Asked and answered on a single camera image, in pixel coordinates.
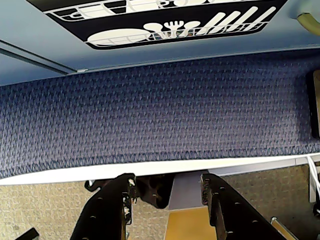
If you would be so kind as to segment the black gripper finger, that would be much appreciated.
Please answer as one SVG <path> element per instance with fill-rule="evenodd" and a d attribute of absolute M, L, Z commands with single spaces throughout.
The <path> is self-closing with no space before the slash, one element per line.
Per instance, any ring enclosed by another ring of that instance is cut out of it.
<path fill-rule="evenodd" d="M 136 176 L 124 173 L 106 183 L 84 205 L 72 240 L 125 240 L 137 197 Z"/>
<path fill-rule="evenodd" d="M 201 201 L 218 240 L 284 240 L 237 190 L 215 174 L 201 175 Z"/>

